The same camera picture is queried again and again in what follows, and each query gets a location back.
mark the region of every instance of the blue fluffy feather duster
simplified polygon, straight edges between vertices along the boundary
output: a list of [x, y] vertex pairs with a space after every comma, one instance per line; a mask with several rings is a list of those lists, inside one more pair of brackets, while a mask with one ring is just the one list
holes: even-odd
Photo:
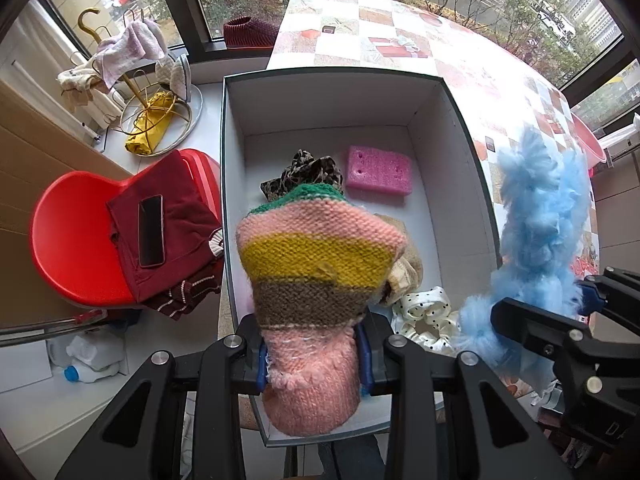
[[582, 294], [569, 265], [590, 207], [589, 179], [581, 153], [566, 150], [558, 162], [535, 130], [525, 131], [519, 151], [500, 152], [498, 164], [508, 210], [500, 240], [504, 265], [492, 273], [488, 295], [465, 301], [462, 336], [455, 343], [475, 351], [498, 373], [518, 376], [541, 391], [553, 379], [552, 362], [498, 336], [491, 308], [508, 297], [575, 318]]

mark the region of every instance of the table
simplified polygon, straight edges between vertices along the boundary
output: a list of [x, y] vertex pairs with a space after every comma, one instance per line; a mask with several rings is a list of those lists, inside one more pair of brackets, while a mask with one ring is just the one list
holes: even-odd
[[[552, 155], [579, 150], [566, 98], [509, 52], [468, 28], [394, 0], [289, 0], [267, 69], [369, 66], [440, 76], [462, 112], [494, 208], [500, 198], [501, 148], [518, 145], [526, 126], [540, 132]], [[596, 274], [598, 225], [593, 193], [576, 275]]]

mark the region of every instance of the smartphone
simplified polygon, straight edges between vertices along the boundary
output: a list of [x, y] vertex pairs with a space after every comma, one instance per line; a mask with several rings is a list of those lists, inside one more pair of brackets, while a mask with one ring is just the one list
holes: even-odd
[[140, 267], [164, 264], [164, 212], [162, 195], [138, 203], [138, 258]]

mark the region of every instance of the yellow knit stripe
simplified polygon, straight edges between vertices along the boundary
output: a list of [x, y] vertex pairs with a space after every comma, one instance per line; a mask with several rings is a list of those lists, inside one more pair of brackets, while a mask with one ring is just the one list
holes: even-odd
[[297, 234], [259, 238], [240, 253], [252, 280], [307, 277], [371, 288], [383, 283], [393, 257], [388, 248], [368, 240]]

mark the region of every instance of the blue gripper pad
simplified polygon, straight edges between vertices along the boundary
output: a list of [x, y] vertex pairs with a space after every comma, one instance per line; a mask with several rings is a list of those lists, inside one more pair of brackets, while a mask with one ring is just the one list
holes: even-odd
[[602, 312], [605, 300], [600, 297], [595, 285], [578, 282], [578, 286], [582, 289], [582, 310], [580, 314], [582, 316], [588, 316], [594, 312]]
[[364, 332], [362, 323], [356, 325], [356, 346], [358, 347], [358, 363], [360, 370], [358, 374], [360, 376], [360, 383], [362, 384], [361, 390], [364, 393], [369, 394], [373, 387], [373, 372], [371, 371], [371, 348], [367, 335]]
[[260, 353], [258, 354], [258, 377], [255, 380], [258, 389], [263, 392], [267, 385], [267, 345], [264, 339], [260, 345]]

